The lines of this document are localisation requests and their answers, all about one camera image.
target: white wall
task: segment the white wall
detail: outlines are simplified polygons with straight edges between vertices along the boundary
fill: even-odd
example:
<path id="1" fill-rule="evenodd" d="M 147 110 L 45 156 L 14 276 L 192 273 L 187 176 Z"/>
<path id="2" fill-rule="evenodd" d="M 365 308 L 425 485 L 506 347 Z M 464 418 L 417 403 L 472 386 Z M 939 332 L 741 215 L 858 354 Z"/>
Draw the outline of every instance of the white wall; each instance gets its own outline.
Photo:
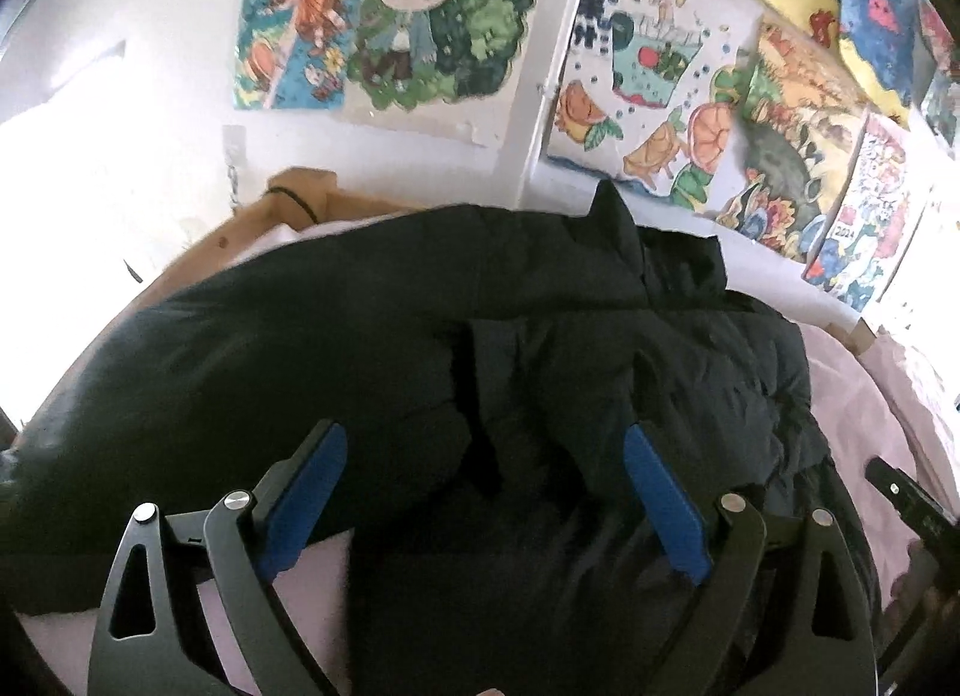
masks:
<path id="1" fill-rule="evenodd" d="M 317 112 L 232 108 L 240 0 L 37 0 L 0 61 L 0 119 L 49 88 L 77 55 L 126 41 L 122 152 L 109 159 L 175 221 L 227 216 L 222 126 L 246 125 L 241 197 L 289 165 L 329 167 L 344 185 L 428 203 L 488 202 L 496 152 L 337 122 Z"/>

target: black puffer jacket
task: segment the black puffer jacket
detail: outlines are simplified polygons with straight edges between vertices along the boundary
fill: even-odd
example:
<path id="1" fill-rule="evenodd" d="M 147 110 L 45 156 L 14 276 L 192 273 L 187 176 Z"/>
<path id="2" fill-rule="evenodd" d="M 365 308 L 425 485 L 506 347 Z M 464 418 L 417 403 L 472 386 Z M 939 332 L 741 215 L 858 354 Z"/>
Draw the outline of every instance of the black puffer jacket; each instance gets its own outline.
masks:
<path id="1" fill-rule="evenodd" d="M 708 522 L 731 488 L 769 512 L 831 509 L 877 608 L 809 405 L 797 328 L 726 291 L 716 240 L 635 228 L 608 183 L 584 218 L 472 206 L 396 218 L 275 250 L 123 324 L 0 460 L 0 579 L 22 611 L 94 606 L 136 504 L 206 508 L 328 416 L 347 428 L 349 464 L 316 535 L 357 528 L 354 592 L 378 594 L 384 541 L 400 553 L 440 536 L 443 551 L 443 536 L 467 546 L 496 531 L 500 547 L 517 514 L 538 547 L 612 526 L 617 547 L 645 553 L 631 584 L 678 597 L 645 635 L 649 661 L 689 591 L 623 469 L 637 421 Z M 445 509 L 472 531 L 453 536 Z M 366 654 L 355 646 L 355 662 Z"/>

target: green leaves drawing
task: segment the green leaves drawing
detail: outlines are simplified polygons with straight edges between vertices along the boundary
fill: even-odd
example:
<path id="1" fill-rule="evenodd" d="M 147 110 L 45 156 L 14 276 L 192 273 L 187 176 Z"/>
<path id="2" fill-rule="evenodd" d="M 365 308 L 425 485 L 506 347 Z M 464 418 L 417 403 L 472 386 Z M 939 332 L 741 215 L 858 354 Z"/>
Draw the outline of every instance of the green leaves drawing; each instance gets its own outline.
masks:
<path id="1" fill-rule="evenodd" d="M 683 108 L 678 105 L 670 112 L 670 116 L 666 118 L 666 121 L 673 125 L 676 132 L 683 133 L 686 132 L 686 124 L 683 123 L 680 116 L 683 116 Z"/>
<path id="2" fill-rule="evenodd" d="M 742 68 L 728 65 L 716 72 L 710 84 L 710 99 L 714 103 L 737 105 L 750 91 L 750 74 Z"/>
<path id="3" fill-rule="evenodd" d="M 767 73 L 766 65 L 763 60 L 757 63 L 757 70 L 754 72 L 754 78 L 750 82 L 750 94 L 747 95 L 747 103 L 743 104 L 743 115 L 746 119 L 755 119 L 757 106 L 763 100 L 769 100 L 770 103 L 782 103 L 784 93 L 781 87 L 776 83 L 773 76 Z"/>
<path id="4" fill-rule="evenodd" d="M 673 189 L 670 191 L 670 202 L 674 205 L 693 210 L 694 203 L 707 202 L 707 186 L 712 181 L 713 176 L 693 163 L 683 167 L 676 180 L 673 182 Z"/>
<path id="5" fill-rule="evenodd" d="M 464 4 L 470 53 L 483 61 L 505 50 L 520 35 L 517 9 L 509 0 L 468 0 Z"/>
<path id="6" fill-rule="evenodd" d="M 667 43 L 664 50 L 659 54 L 659 59 L 656 60 L 656 66 L 653 70 L 664 81 L 679 81 L 689 65 L 690 61 L 680 52 L 674 52 L 673 47 Z"/>
<path id="7" fill-rule="evenodd" d="M 587 138 L 584 140 L 584 151 L 591 151 L 600 146 L 607 136 L 613 136 L 617 141 L 623 140 L 623 130 L 620 125 L 613 122 L 613 119 L 606 118 L 599 124 L 594 124 L 587 132 Z"/>

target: pink blanket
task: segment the pink blanket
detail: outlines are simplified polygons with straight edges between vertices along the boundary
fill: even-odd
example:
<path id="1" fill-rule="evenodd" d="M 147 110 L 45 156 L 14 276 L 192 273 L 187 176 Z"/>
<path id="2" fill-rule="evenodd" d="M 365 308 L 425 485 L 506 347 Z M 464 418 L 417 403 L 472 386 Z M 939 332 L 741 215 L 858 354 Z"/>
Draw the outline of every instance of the pink blanket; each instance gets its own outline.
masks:
<path id="1" fill-rule="evenodd" d="M 811 410 L 860 514 L 886 607 L 894 580 L 910 565 L 907 544 L 917 537 L 886 498 L 867 482 L 864 467 L 872 457 L 880 456 L 916 478 L 917 466 L 904 428 L 856 357 L 820 328 L 801 325 L 800 331 L 810 363 Z"/>

